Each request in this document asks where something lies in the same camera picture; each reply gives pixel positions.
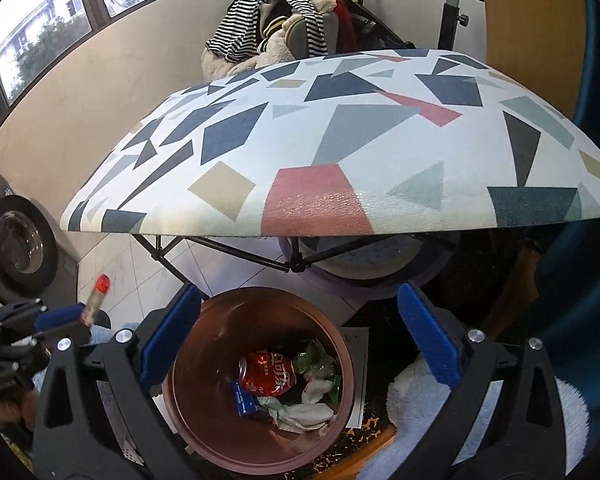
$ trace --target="trash can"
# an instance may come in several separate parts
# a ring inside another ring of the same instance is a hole
[[[231,382],[240,357],[311,338],[337,357],[342,372],[328,428],[295,434],[238,416]],[[162,390],[171,420],[195,452],[231,471],[270,475],[312,462],[340,436],[353,405],[353,367],[340,332],[318,308],[284,290],[238,288],[203,303]]]

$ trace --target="black and white striped clothing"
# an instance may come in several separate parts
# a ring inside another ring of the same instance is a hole
[[[256,56],[256,28],[258,8],[267,0],[234,0],[214,36],[207,41],[206,48],[212,54],[238,63]],[[286,0],[304,17],[309,57],[326,56],[324,23],[313,0]]]

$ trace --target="metal screw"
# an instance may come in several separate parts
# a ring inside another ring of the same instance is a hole
[[[133,337],[133,334],[134,333],[131,332],[131,330],[128,330],[126,328],[122,329],[116,333],[116,341],[119,343],[126,343]]]
[[[532,337],[529,339],[529,346],[534,350],[542,350],[542,340],[537,337]]]
[[[466,335],[469,340],[473,341],[474,343],[481,343],[484,341],[484,332],[482,330],[478,330],[477,328],[472,328],[466,333]]]
[[[63,337],[58,341],[58,350],[64,352],[71,346],[71,340],[68,337]]]

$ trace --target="white paper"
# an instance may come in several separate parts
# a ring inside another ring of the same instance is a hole
[[[347,428],[361,428],[365,412],[366,366],[368,361],[369,329],[367,327],[340,327],[353,363],[354,398]]]

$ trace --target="red cloth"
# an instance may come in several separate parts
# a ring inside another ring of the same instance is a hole
[[[338,15],[338,41],[336,42],[336,53],[346,54],[347,52],[358,51],[358,39],[356,31],[353,28],[351,15],[347,4],[342,0],[336,0],[336,8],[333,9]]]

